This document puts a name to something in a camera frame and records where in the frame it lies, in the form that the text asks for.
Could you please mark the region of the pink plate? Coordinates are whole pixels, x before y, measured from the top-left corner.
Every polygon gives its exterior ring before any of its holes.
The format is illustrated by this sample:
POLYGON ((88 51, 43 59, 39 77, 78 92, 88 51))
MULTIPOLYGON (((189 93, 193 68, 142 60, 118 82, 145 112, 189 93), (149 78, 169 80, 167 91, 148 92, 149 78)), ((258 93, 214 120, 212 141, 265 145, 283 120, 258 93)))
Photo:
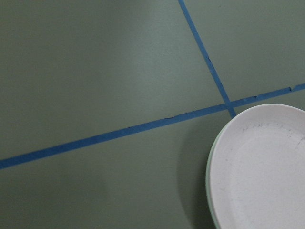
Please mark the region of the pink plate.
POLYGON ((221 229, 304 228, 304 111, 263 104, 238 114, 218 135, 210 184, 221 229))

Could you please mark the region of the cream plate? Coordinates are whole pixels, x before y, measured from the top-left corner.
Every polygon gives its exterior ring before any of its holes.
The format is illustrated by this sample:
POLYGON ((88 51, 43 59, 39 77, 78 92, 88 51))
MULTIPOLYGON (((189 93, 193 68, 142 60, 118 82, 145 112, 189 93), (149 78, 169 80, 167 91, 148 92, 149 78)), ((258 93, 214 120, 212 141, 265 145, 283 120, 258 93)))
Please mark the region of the cream plate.
POLYGON ((211 161, 213 157, 214 148, 216 146, 216 143, 218 141, 218 136, 214 140, 212 147, 210 149, 208 158, 207 158, 207 164, 206 164, 206 171, 205 171, 205 191, 206 191, 206 197, 207 197, 207 203, 209 207, 209 211, 211 214, 211 218, 213 220, 213 224, 216 229, 220 229, 220 225, 214 210, 213 200, 212 200, 212 194, 211 194, 211 184, 210 184, 210 175, 211 175, 211 161))

